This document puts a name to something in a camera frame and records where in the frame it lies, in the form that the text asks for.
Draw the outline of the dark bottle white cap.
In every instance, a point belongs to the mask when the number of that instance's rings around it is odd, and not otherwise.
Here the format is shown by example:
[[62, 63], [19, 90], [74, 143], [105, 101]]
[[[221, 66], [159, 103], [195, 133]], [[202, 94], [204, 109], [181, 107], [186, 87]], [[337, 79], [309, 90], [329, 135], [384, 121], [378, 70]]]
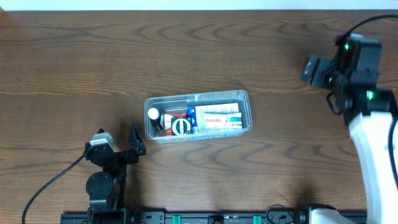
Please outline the dark bottle white cap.
[[164, 115], [157, 108], [150, 108], [147, 112], [151, 125], [158, 131], [164, 129]]

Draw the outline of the red Panadol box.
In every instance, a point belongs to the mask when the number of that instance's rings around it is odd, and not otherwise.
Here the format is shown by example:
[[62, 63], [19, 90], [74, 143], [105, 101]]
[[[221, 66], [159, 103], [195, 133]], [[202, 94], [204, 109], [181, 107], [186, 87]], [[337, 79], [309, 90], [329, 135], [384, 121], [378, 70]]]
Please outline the red Panadol box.
[[172, 135], [172, 118], [185, 118], [187, 116], [186, 113], [166, 113], [164, 114], [164, 123], [165, 123], [165, 135]]

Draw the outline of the green square box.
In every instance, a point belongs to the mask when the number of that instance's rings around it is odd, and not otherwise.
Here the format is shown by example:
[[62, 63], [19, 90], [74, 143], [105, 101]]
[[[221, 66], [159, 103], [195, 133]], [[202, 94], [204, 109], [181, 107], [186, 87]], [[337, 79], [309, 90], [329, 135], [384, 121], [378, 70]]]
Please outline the green square box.
[[182, 136], [182, 135], [190, 134], [192, 131], [191, 117], [172, 118], [171, 119], [171, 130], [172, 130], [173, 136]]

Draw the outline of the blue fever patch box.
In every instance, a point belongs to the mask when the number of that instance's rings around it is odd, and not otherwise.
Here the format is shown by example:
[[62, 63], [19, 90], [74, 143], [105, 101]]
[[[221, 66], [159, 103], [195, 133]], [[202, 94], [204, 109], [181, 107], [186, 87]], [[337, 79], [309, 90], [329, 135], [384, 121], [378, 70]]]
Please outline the blue fever patch box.
[[241, 113], [241, 112], [239, 111], [239, 105], [237, 103], [188, 107], [187, 108], [187, 116], [191, 117], [191, 119], [192, 119], [193, 134], [213, 133], [213, 132], [234, 130], [234, 129], [204, 129], [203, 128], [203, 115], [205, 113], [230, 114], [230, 113]]

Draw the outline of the white Panadol box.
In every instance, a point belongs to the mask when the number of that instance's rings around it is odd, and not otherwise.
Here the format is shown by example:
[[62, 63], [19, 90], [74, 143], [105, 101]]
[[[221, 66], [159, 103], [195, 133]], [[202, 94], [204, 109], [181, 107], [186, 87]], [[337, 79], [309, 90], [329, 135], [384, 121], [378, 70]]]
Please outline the white Panadol box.
[[243, 126], [241, 113], [203, 115], [204, 129], [241, 129]]

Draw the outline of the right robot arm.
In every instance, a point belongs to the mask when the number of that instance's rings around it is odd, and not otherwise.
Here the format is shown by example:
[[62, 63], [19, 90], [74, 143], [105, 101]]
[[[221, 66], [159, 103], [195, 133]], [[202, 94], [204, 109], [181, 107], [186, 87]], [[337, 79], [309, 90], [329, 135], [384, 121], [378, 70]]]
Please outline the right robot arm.
[[382, 44], [344, 34], [333, 58], [310, 55], [301, 81], [329, 90], [331, 112], [342, 116], [358, 153], [366, 192], [366, 223], [397, 223], [397, 102], [377, 87]]

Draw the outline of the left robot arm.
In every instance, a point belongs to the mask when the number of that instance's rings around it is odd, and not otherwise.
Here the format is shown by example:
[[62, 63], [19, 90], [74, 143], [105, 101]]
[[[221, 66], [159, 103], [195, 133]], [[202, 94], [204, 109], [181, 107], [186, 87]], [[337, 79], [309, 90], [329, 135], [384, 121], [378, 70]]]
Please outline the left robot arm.
[[85, 159], [102, 168], [86, 182], [88, 223], [129, 223], [132, 219], [131, 210], [124, 204], [127, 166], [138, 163], [139, 156], [146, 154], [136, 123], [132, 123], [127, 143], [130, 149], [116, 152], [110, 133], [99, 129], [85, 144]]

